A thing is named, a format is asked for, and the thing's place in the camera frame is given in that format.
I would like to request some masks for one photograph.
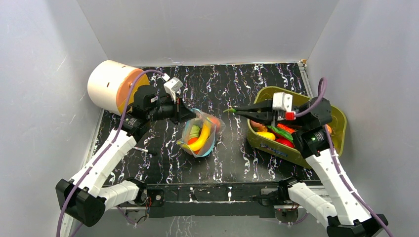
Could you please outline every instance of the white wall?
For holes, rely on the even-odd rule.
[[[135,66],[307,59],[338,0],[78,0],[109,59]]]
[[[106,59],[75,0],[0,2],[0,236],[54,235],[55,185],[91,144],[87,79]]]
[[[312,88],[327,77],[348,118],[349,177],[406,237],[419,233],[418,23],[417,0],[341,0],[308,60]]]

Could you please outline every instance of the green vegetable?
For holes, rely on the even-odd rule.
[[[193,125],[192,128],[191,128],[191,132],[189,133],[189,139],[198,138],[200,130],[201,130],[200,127],[198,127],[196,125]]]
[[[235,112],[237,112],[237,110],[235,110],[234,108],[230,108],[230,109],[226,109],[226,110],[223,111],[223,113],[225,113],[225,112],[233,112],[233,113],[235,113]]]
[[[269,129],[271,129],[274,133],[276,133],[276,134],[284,137],[288,141],[290,141],[290,142],[293,141],[293,136],[289,132],[287,132],[287,131],[285,131],[283,129],[277,128],[277,127],[272,127],[272,126],[267,126],[267,127]]]

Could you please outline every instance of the cable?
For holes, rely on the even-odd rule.
[[[144,217],[148,217],[147,215],[142,216],[140,219],[138,219],[138,221],[136,222],[136,224],[138,224]]]
[[[297,203],[297,205],[294,207],[294,209],[291,210],[297,210],[300,207],[300,204]]]
[[[308,216],[308,213],[306,213],[301,219],[299,219],[296,222],[280,222],[279,224],[282,225],[296,225],[296,224],[300,224],[301,222],[303,222]]]
[[[135,221],[131,220],[127,215],[125,215],[124,211],[122,211],[122,209],[119,206],[117,206],[117,209],[130,224],[135,225]]]
[[[71,189],[70,193],[68,194],[63,207],[61,208],[61,212],[60,212],[60,217],[58,218],[58,225],[57,225],[57,237],[60,237],[60,232],[61,232],[61,225],[63,223],[63,219],[64,219],[64,213],[65,210],[67,209],[68,203],[70,202],[71,197],[73,196],[74,192],[77,190],[77,188],[79,187],[80,183],[82,183],[82,181],[85,179],[85,177],[89,174],[89,172],[92,170],[92,167],[102,158],[102,156],[109,150],[109,148],[112,146],[113,143],[115,143],[119,132],[121,131],[122,125],[124,123],[124,119],[125,119],[125,114],[126,114],[126,109],[128,107],[128,102],[129,102],[129,98],[131,97],[132,91],[134,90],[135,85],[137,84],[138,80],[145,75],[146,73],[157,73],[160,74],[162,76],[164,76],[165,74],[157,71],[157,70],[145,70],[142,73],[140,73],[137,78],[135,78],[134,82],[132,83],[132,86],[129,88],[128,91],[128,96],[126,97],[126,101],[125,101],[125,105],[124,105],[124,110],[122,112],[121,115],[121,121],[119,123],[118,129],[117,129],[117,133],[114,137],[114,139],[111,141],[111,143],[98,155],[98,157],[93,161],[92,166],[89,167],[86,172],[81,176],[80,180],[77,181],[77,183],[74,185],[74,187]]]
[[[318,87],[319,89],[321,89],[321,91],[319,91],[316,101],[314,101],[314,103],[311,106],[309,106],[306,110],[295,114],[296,118],[308,114],[310,111],[312,111],[316,106],[320,104],[320,102],[323,99],[323,96],[325,95],[326,86],[327,86],[327,80],[325,78],[321,78],[319,81],[319,87]]]
[[[148,205],[148,207],[147,207],[147,205],[145,205],[145,209],[146,209],[146,211],[147,211],[147,214],[149,214],[150,213],[150,207],[151,207],[151,197],[150,197],[150,205]]]
[[[327,80],[325,78],[321,78],[320,79],[320,82],[319,82],[319,86],[318,86],[318,92],[320,92],[319,98],[320,98],[320,96],[323,97],[324,92],[326,91],[326,86],[327,86]],[[336,159],[336,155],[335,155],[335,149],[333,147],[333,142],[332,142],[332,137],[330,136],[330,133],[329,133],[329,130],[327,129],[327,127],[324,126],[324,128],[325,128],[325,131],[326,131],[326,136],[327,136],[327,140],[328,140],[328,143],[329,143],[330,153],[332,155],[333,164],[335,165],[335,168],[336,168],[337,173],[340,174],[340,167],[339,167],[339,165],[337,163],[337,159]],[[345,177],[343,175],[340,175],[340,179],[342,180],[342,182],[346,186],[346,188],[350,192],[352,192],[353,189],[351,188],[351,186],[349,185],[349,183],[347,182],[347,180],[345,179]],[[368,206],[357,193],[352,192],[352,195],[354,196],[354,198],[359,203],[361,203],[371,213],[371,215],[377,220],[377,222],[387,232],[388,236],[394,237],[393,233],[390,231],[390,229],[388,228],[388,226],[386,226],[385,223],[377,216],[377,214],[373,211],[373,209],[370,206]]]

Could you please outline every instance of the plastic tray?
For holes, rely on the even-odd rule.
[[[259,91],[254,102],[257,103],[262,100],[272,99],[273,94],[276,92],[286,92],[293,95],[293,105],[302,105],[310,99],[310,97],[308,96],[285,90],[283,88],[279,88],[276,86],[268,86]],[[343,143],[345,141],[346,116],[340,109],[338,109],[335,106],[332,106],[332,117],[333,120],[331,123],[329,123],[329,126],[332,128],[333,131],[332,141],[335,145],[336,151],[340,156],[342,154]],[[247,134],[247,140],[252,147],[270,153],[274,156],[283,158],[305,168],[311,168],[311,166],[305,161],[305,159],[296,149],[257,135],[256,132],[254,132],[252,127],[250,126],[249,120],[248,128],[249,131]]]

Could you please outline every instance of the cylindrical container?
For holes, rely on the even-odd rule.
[[[99,64],[90,74],[87,92],[95,105],[114,114],[121,115],[124,110],[129,88],[143,70],[112,60]],[[128,103],[134,101],[134,93],[139,86],[149,85],[147,75],[143,75],[135,85]]]

